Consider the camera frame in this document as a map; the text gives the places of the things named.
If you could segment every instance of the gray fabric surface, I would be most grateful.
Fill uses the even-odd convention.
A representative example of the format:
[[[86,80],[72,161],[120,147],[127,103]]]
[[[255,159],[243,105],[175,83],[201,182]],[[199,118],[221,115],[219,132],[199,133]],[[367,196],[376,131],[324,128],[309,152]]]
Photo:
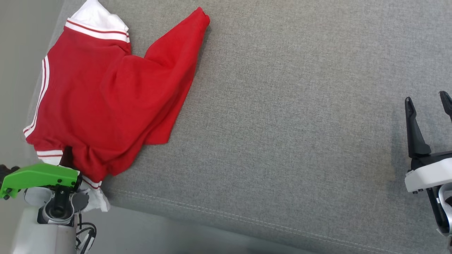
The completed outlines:
[[[447,251],[426,194],[405,189],[403,101],[433,151],[452,149],[449,1],[101,3],[139,56],[197,6],[211,18],[170,142],[104,182],[113,205],[320,254]]]

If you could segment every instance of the white lining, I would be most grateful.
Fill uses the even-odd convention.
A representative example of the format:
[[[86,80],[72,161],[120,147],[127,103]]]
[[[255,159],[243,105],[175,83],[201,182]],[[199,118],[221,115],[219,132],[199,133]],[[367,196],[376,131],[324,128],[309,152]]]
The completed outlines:
[[[72,30],[75,30],[77,32],[84,33],[86,35],[89,35],[91,37],[98,38],[98,39],[119,40],[119,41],[123,41],[123,42],[127,42],[127,43],[130,42],[129,37],[127,37],[127,35],[125,35],[123,33],[98,33],[98,32],[91,31],[91,30],[88,30],[86,28],[74,25],[74,24],[69,23],[69,22],[66,22],[65,26],[70,28],[70,29],[72,29]]]
[[[97,31],[126,33],[129,29],[117,15],[111,14],[97,0],[87,0],[72,15],[70,21]]]
[[[87,212],[93,209],[100,209],[103,212],[108,212],[108,210],[110,209],[110,202],[108,202],[108,199],[104,195],[104,192],[98,186],[93,188],[91,185],[94,184],[91,183],[91,180],[89,180],[86,176],[83,176],[83,181],[79,187],[79,192],[89,195],[89,203],[87,207],[82,210],[82,212]]]
[[[63,155],[62,150],[48,150],[48,151],[36,151],[38,156],[46,156],[46,155]]]
[[[38,159],[42,160],[44,163],[58,166],[60,164],[61,156],[53,156],[53,157],[39,157],[38,156]]]
[[[25,138],[27,138],[36,128],[39,105],[41,104],[41,101],[44,98],[44,94],[46,93],[47,88],[49,87],[49,75],[50,75],[49,59],[46,56],[42,61],[42,84],[41,91],[39,92],[38,104],[36,105],[36,111],[34,113],[33,122],[24,129]]]

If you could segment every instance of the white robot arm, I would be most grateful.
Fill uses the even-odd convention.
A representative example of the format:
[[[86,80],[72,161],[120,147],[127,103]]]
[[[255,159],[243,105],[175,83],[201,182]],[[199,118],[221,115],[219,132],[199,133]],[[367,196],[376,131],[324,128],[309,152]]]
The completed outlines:
[[[0,198],[15,198],[23,189],[30,205],[22,213],[11,253],[88,253],[97,229],[92,223],[81,222],[89,195],[80,189],[82,175],[71,167],[71,154],[70,148],[65,150],[60,166],[36,164],[8,169],[0,165]]]
[[[452,99],[439,92],[444,111],[452,120]],[[410,97],[405,99],[408,154],[411,169],[405,177],[406,189],[417,194],[426,191],[438,225],[444,236],[452,236],[452,151],[432,154],[416,122],[416,109]]]

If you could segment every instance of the white striped trim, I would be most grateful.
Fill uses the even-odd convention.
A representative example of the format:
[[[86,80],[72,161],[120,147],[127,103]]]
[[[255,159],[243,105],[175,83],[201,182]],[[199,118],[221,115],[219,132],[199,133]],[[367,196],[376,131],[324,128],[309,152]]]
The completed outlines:
[[[73,23],[76,23],[76,24],[78,24],[78,25],[80,25],[80,26],[83,26],[83,27],[86,27],[86,28],[89,28],[89,29],[92,29],[92,30],[97,30],[97,31],[99,31],[99,32],[119,32],[119,33],[127,33],[127,30],[124,30],[124,29],[105,29],[105,28],[98,28],[98,27],[94,27],[94,26],[91,26],[91,25],[88,25],[88,24],[81,23],[80,21],[77,21],[77,20],[75,20],[75,19],[68,18],[67,20],[69,20],[69,21],[71,21],[71,22],[73,22]]]
[[[36,151],[38,156],[63,155],[63,150]]]
[[[83,176],[83,180],[84,180],[86,183],[88,183],[89,185],[91,185],[91,187],[93,187],[93,188],[99,188],[100,185],[102,184],[102,181],[100,181],[100,182],[98,182],[98,183],[95,183],[95,182],[91,181],[91,179],[89,179],[89,178],[86,177],[86,176]]]
[[[127,33],[116,33],[116,32],[99,33],[99,32],[96,32],[96,31],[88,30],[88,29],[83,28],[83,27],[78,26],[78,25],[71,24],[69,22],[66,22],[65,26],[70,28],[70,29],[72,29],[72,30],[75,30],[77,32],[84,33],[86,35],[89,35],[91,37],[98,38],[98,39],[119,40],[119,41],[123,41],[123,42],[127,42],[127,43],[130,42],[129,37],[127,37]]]
[[[39,105],[41,104],[44,94],[46,93],[47,88],[49,87],[49,75],[50,75],[49,59],[46,56],[42,61],[42,83],[41,91],[39,92],[38,104],[36,105],[36,111],[34,113],[33,122],[24,129],[25,138],[27,138],[36,128],[36,120],[38,119]]]

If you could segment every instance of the white wall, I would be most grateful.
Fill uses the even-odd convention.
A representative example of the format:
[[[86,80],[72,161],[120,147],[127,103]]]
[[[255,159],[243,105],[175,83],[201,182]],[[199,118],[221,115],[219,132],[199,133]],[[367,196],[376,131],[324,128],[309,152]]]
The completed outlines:
[[[0,0],[0,164],[25,166],[28,106],[62,0]],[[8,253],[25,202],[0,200],[0,253]]]

